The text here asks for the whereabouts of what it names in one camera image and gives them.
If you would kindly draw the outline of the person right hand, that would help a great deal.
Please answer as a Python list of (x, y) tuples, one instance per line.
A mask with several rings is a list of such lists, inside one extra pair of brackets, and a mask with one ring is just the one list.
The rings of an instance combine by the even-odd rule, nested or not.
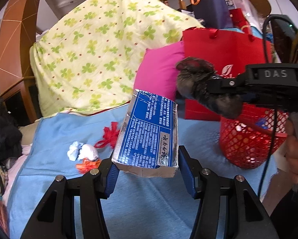
[(286, 154), (289, 165), (289, 174), (293, 184), (298, 184), (298, 139), (295, 137), (295, 130), (292, 122), (287, 120), (285, 124), (287, 133)]

